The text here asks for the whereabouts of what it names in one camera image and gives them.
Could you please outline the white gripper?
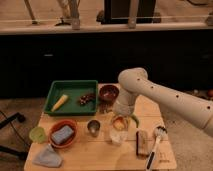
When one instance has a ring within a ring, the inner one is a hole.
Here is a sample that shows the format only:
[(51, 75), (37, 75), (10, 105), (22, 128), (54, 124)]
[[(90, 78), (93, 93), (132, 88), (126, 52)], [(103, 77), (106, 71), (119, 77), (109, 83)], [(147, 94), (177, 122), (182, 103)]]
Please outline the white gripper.
[(113, 105), (113, 112), (116, 115), (130, 116), (134, 112), (135, 102), (117, 98)]

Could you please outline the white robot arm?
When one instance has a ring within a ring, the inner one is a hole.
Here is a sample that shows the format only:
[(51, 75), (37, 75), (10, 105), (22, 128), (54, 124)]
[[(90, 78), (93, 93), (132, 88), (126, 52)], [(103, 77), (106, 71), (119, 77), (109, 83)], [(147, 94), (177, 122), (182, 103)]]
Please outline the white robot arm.
[(144, 68), (132, 68), (118, 75), (119, 95), (114, 102), (113, 112), (131, 115), (139, 95), (165, 105), (183, 119), (213, 137), (213, 102), (186, 94), (148, 80)]

